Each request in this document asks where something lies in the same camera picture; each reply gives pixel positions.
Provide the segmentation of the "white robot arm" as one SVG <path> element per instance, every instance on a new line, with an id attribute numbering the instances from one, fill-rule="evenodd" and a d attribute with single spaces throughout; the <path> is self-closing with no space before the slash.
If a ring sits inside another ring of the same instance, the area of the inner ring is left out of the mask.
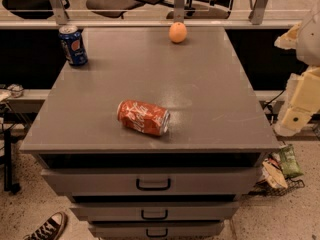
<path id="1" fill-rule="evenodd" d="M 295 49 L 297 59 L 307 65 L 301 75 L 290 75 L 286 99 L 274 125 L 278 135 L 293 136 L 320 110 L 320 2 L 300 23 L 278 37 L 274 45 L 285 50 Z"/>

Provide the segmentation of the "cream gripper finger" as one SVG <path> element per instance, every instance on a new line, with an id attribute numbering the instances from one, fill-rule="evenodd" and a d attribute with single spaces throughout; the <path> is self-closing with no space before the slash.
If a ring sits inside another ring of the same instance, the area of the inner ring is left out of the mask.
<path id="1" fill-rule="evenodd" d="M 310 113 L 294 107 L 282 108 L 274 125 L 274 131 L 280 136 L 294 136 L 308 124 L 311 117 Z"/>
<path id="2" fill-rule="evenodd" d="M 292 26 L 286 33 L 282 34 L 276 39 L 274 45 L 277 48 L 284 50 L 295 49 L 297 47 L 300 27 L 301 22 Z"/>

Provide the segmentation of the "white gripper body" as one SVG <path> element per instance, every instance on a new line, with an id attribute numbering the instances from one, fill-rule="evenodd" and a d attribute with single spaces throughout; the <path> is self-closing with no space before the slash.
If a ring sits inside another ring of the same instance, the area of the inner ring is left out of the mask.
<path id="1" fill-rule="evenodd" d="M 320 110 L 320 67 L 309 66 L 301 75 L 293 74 L 293 94 L 289 108 L 293 112 L 314 114 Z"/>

